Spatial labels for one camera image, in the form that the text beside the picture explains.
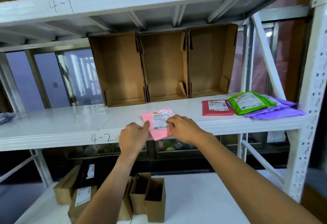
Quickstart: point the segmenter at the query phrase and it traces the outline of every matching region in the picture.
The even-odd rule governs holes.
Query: white shelf surface
[[[154,176],[165,179],[166,224],[229,223],[249,221],[216,173]],[[68,205],[55,200],[52,184],[15,224],[70,224]],[[146,215],[134,215],[132,222],[145,224]]]
[[[202,129],[214,135],[299,129],[308,120],[308,116],[278,120],[252,120],[237,115],[202,116],[203,100],[227,99],[232,95],[111,108],[88,105],[39,110],[0,126],[0,151],[103,144],[108,140],[117,143],[120,131],[127,124],[142,125],[142,113],[162,109],[192,118]]]
[[[0,51],[33,47],[99,33],[173,29],[178,6],[185,6],[180,27],[242,21],[273,0],[17,0],[0,3]]]

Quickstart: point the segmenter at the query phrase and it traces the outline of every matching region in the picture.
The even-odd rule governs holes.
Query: hand
[[[132,122],[120,132],[119,147],[122,156],[134,160],[136,159],[137,155],[146,144],[146,140],[149,136],[149,127],[149,121],[146,121],[143,127]]]
[[[201,135],[208,134],[186,116],[174,115],[168,118],[167,122],[172,135],[186,144],[194,144],[201,139]]]

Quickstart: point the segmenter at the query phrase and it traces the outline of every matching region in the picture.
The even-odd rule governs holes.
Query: empty cardboard box
[[[186,32],[140,37],[150,102],[187,98]]]
[[[118,221],[131,220],[133,217],[133,208],[129,197],[129,193],[130,193],[130,189],[132,188],[133,181],[134,178],[130,177],[126,185],[123,202],[119,210]]]
[[[89,186],[75,190],[72,203],[69,206],[68,210],[68,216],[72,224],[75,224],[77,222],[78,218],[80,217],[88,203],[91,201],[96,191],[97,186]]]
[[[190,96],[228,93],[233,70],[237,25],[189,30]]]
[[[135,32],[89,37],[105,106],[146,103]]]
[[[151,173],[138,173],[133,181],[129,196],[133,206],[134,214],[146,214],[145,212],[145,193]]]
[[[164,222],[166,207],[165,180],[151,178],[145,194],[145,208],[148,222]]]
[[[53,188],[58,204],[71,204],[74,195],[74,183],[80,170],[76,165],[66,176],[63,177]]]

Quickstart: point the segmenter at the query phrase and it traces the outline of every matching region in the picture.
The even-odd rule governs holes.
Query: green package
[[[275,104],[267,98],[253,91],[246,91],[228,98],[237,115],[247,114],[265,107],[274,107]]]

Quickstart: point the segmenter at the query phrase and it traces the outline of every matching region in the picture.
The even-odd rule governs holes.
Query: forearm
[[[251,223],[320,223],[305,208],[240,160],[212,134],[194,144]]]
[[[81,214],[78,224],[116,224],[134,161],[135,158],[119,156],[111,173]]]

